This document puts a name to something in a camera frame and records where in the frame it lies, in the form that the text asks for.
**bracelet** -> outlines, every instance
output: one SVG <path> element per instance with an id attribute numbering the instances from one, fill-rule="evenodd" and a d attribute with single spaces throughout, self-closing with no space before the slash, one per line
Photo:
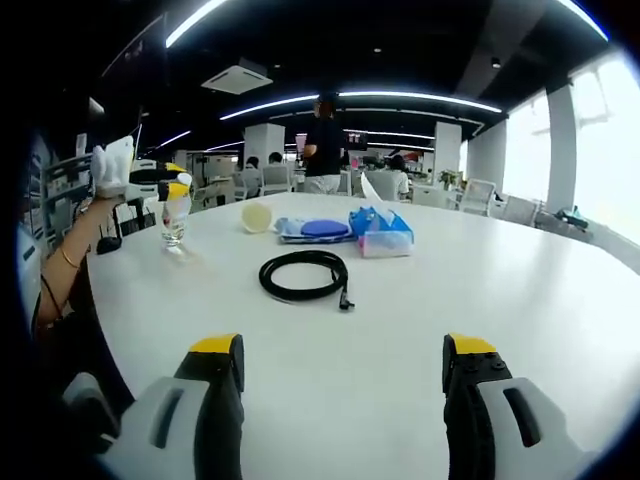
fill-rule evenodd
<path id="1" fill-rule="evenodd" d="M 60 251 L 62 252 L 62 256 L 64 257 L 64 259 L 67 261 L 67 263 L 69 265 L 71 265 L 73 268 L 75 268 L 76 270 L 78 270 L 80 267 L 78 265 L 76 265 L 75 263 L 73 263 L 71 261 L 71 259 L 69 258 L 69 256 L 67 255 L 67 252 L 64 251 L 64 248 L 60 247 Z"/>

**blue disc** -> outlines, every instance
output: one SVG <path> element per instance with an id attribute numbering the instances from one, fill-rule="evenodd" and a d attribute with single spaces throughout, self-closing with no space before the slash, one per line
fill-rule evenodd
<path id="1" fill-rule="evenodd" d="M 301 233 L 309 237 L 337 237 L 349 233 L 349 227 L 333 220 L 314 220 L 305 223 Z"/>

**plastic water bottle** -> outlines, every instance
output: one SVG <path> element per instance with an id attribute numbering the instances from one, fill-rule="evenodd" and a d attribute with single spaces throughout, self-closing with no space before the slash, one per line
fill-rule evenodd
<path id="1" fill-rule="evenodd" d="M 190 210 L 191 197 L 189 195 L 164 202 L 161 228 L 162 238 L 167 247 L 175 247 L 182 242 Z"/>

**ceiling light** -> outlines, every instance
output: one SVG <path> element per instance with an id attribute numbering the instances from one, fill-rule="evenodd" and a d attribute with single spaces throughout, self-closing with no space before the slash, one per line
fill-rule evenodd
<path id="1" fill-rule="evenodd" d="M 182 24 L 176 28 L 171 35 L 167 37 L 167 48 L 173 45 L 182 35 L 186 33 L 191 27 L 202 20 L 208 13 L 222 5 L 227 0 L 210 0 L 202 7 L 195 11 L 193 15 L 187 18 Z"/>
<path id="2" fill-rule="evenodd" d="M 406 148 L 408 150 L 428 150 L 429 152 L 433 152 L 433 148 L 419 147 L 418 145 L 401 145 L 398 143 L 377 143 L 377 142 L 368 142 L 367 145 L 374 145 L 376 147 L 398 147 L 398 148 Z"/>
<path id="3" fill-rule="evenodd" d="M 246 110 L 240 110 L 239 112 L 235 112 L 230 115 L 220 117 L 220 120 L 228 120 L 230 118 L 237 117 L 238 115 L 244 115 L 245 113 L 255 112 L 256 110 L 262 110 L 263 108 L 276 107 L 278 105 L 285 105 L 287 103 L 305 102 L 309 100 L 315 100 L 316 98 L 318 98 L 318 95 L 307 95 L 306 97 L 288 98 L 286 100 L 279 100 L 277 102 L 265 103 L 264 105 L 258 105 L 257 107 L 247 108 Z"/>
<path id="4" fill-rule="evenodd" d="M 431 95 L 428 93 L 410 93 L 410 92 L 342 92 L 339 94 L 341 97 L 408 97 L 408 98 L 421 98 L 423 100 L 434 100 L 437 102 L 456 103 L 458 105 L 465 105 L 467 107 L 480 108 L 482 110 L 488 110 L 494 113 L 502 113 L 502 110 L 489 105 L 483 105 L 482 103 L 470 102 L 469 100 L 461 100 L 453 97 L 443 97 L 440 95 Z"/>
<path id="5" fill-rule="evenodd" d="M 607 34 L 604 33 L 602 29 L 598 26 L 598 24 L 589 16 L 589 14 L 584 10 L 582 10 L 578 5 L 573 3 L 571 0 L 557 0 L 557 1 L 560 2 L 562 5 L 564 5 L 565 7 L 567 7 L 573 13 L 578 15 L 578 17 L 580 17 L 580 19 L 582 19 L 583 22 L 585 22 L 587 25 L 593 28 L 598 33 L 598 35 L 600 35 L 605 41 L 607 42 L 609 41 L 609 37 L 607 36 Z"/>
<path id="6" fill-rule="evenodd" d="M 205 150 L 205 152 L 210 152 L 212 150 L 220 150 L 221 148 L 224 148 L 224 147 L 233 147 L 234 145 L 241 145 L 243 143 L 244 142 L 235 142 L 235 143 L 227 143 L 226 145 L 218 145 L 217 147 L 211 147 Z"/>
<path id="7" fill-rule="evenodd" d="M 174 140 L 177 140 L 177 139 L 179 139 L 179 138 L 181 138 L 181 137 L 184 137 L 185 135 L 189 135 L 190 133 L 191 133 L 191 130 L 187 130 L 186 132 L 183 132 L 183 133 L 181 133 L 180 135 L 176 135 L 175 137 L 170 138 L 170 139 L 169 139 L 169 140 L 167 140 L 166 142 L 161 143 L 161 144 L 160 144 L 160 147 L 164 147 L 165 145 L 170 144 L 170 143 L 171 143 L 171 142 L 173 142 Z"/>
<path id="8" fill-rule="evenodd" d="M 435 137 L 430 137 L 428 135 L 414 135 L 412 133 L 369 132 L 367 130 L 350 130 L 348 128 L 345 128 L 344 131 L 351 132 L 351 133 L 366 133 L 368 135 L 390 135 L 392 137 L 411 137 L 411 138 L 424 138 L 425 140 L 435 140 Z"/>

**desk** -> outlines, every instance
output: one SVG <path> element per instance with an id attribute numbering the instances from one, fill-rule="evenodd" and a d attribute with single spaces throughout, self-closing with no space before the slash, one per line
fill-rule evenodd
<path id="1" fill-rule="evenodd" d="M 366 200 L 310 194 L 259 199 L 279 216 L 346 218 Z M 640 277 L 599 248 L 460 212 L 393 204 L 416 234 L 412 257 L 349 268 L 351 313 L 338 295 L 290 305 L 258 282 L 270 258 L 301 249 L 245 234 L 245 202 L 191 215 L 184 260 L 152 227 L 89 257 L 96 310 L 134 397 L 173 375 L 190 345 L 240 332 L 246 348 L 247 480 L 445 479 L 442 338 L 480 335 L 514 376 L 534 381 L 585 449 L 615 435 L 640 388 Z M 327 282 L 293 265 L 275 281 Z"/>

